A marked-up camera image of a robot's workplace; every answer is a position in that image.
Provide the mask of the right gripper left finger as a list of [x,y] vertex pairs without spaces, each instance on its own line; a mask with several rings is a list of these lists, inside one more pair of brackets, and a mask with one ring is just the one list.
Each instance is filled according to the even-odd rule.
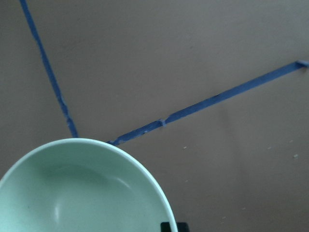
[[171,227],[169,222],[162,222],[160,224],[161,232],[171,232]]

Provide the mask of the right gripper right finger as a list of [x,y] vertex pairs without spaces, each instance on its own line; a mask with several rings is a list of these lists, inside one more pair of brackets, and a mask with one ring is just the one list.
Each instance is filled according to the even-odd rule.
[[178,232],[189,232],[189,226],[186,222],[177,222]]

